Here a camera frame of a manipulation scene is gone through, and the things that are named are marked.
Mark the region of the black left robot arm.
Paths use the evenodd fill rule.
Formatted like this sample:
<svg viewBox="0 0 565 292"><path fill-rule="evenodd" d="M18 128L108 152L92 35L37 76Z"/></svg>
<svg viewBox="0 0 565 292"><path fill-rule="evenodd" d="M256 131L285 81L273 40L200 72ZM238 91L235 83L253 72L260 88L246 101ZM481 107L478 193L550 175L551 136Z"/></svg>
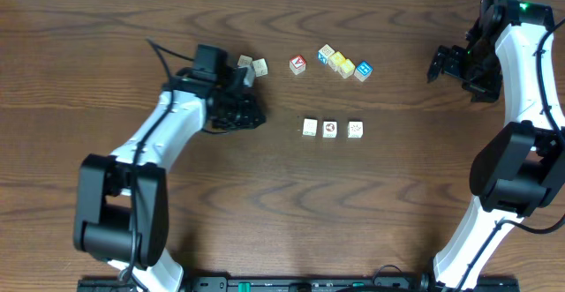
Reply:
<svg viewBox="0 0 565 292"><path fill-rule="evenodd" d="M110 291L178 291L184 269L166 250L167 174L204 130L254 129L265 121L252 93L254 72L222 79L173 76L149 118L111 154L80 165L73 245L119 270Z"/></svg>

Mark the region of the plain drawing wooden block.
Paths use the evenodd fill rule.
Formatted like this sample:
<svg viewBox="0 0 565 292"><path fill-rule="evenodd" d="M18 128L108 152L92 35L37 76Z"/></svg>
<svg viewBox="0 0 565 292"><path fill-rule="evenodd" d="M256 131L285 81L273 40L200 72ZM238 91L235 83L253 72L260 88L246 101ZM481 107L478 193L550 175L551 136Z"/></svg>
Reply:
<svg viewBox="0 0 565 292"><path fill-rule="evenodd" d="M349 121L347 130L349 139L360 139L364 134L364 125L361 121Z"/></svg>

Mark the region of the green letter Z block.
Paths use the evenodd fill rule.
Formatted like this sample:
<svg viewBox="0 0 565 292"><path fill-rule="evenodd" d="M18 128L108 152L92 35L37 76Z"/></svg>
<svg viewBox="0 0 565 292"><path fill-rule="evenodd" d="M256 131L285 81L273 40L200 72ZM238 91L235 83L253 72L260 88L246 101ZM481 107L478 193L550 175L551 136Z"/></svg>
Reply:
<svg viewBox="0 0 565 292"><path fill-rule="evenodd" d="M317 133L318 120L312 118L305 118L303 122L302 134L304 136L315 137Z"/></svg>

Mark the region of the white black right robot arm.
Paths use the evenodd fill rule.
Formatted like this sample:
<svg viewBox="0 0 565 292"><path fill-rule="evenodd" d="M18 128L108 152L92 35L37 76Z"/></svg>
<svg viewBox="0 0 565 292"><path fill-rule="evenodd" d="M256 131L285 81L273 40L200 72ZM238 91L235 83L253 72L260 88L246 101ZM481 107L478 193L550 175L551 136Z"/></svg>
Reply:
<svg viewBox="0 0 565 292"><path fill-rule="evenodd" d="M560 25L545 4L481 0L466 46L437 49L428 80L446 74L475 102L504 101L505 119L471 164L464 217L410 290L517 290L513 280L484 280L480 272L504 237L564 184L564 115L552 61Z"/></svg>

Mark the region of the red picture wooden block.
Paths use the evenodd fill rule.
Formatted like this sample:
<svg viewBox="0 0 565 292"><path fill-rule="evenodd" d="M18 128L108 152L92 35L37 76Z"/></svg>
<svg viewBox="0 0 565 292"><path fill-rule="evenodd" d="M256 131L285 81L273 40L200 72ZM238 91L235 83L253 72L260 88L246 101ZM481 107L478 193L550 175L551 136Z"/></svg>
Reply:
<svg viewBox="0 0 565 292"><path fill-rule="evenodd" d="M322 129L323 129L322 137L324 139L334 139L337 136L336 121L324 121L322 125Z"/></svg>

